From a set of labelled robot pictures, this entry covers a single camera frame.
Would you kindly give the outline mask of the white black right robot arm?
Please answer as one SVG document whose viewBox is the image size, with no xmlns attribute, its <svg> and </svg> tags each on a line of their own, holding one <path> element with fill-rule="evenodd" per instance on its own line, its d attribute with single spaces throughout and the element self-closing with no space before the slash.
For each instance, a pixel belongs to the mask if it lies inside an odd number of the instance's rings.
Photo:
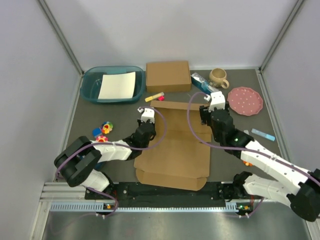
<svg viewBox="0 0 320 240">
<path fill-rule="evenodd" d="M 200 106 L 201 123 L 211 128 L 217 148 L 241 161 L 253 164 L 272 177 L 261 178 L 242 172 L 233 178 L 233 192 L 239 198 L 256 195 L 288 206 L 297 216 L 314 222 L 320 217 L 320 170 L 292 164 L 237 129 L 227 109 Z"/>
</svg>

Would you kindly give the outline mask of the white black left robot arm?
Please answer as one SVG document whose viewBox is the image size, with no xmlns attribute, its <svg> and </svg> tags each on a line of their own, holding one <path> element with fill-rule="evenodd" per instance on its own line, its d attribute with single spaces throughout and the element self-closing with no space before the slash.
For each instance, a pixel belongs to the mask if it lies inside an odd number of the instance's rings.
<svg viewBox="0 0 320 240">
<path fill-rule="evenodd" d="M 80 136 L 56 157 L 54 165 L 70 187 L 82 185 L 106 199 L 113 194 L 113 182 L 95 169 L 97 164 L 133 160 L 149 147 L 155 136 L 155 122 L 150 119 L 139 120 L 135 132 L 119 141 L 98 142 Z"/>
</svg>

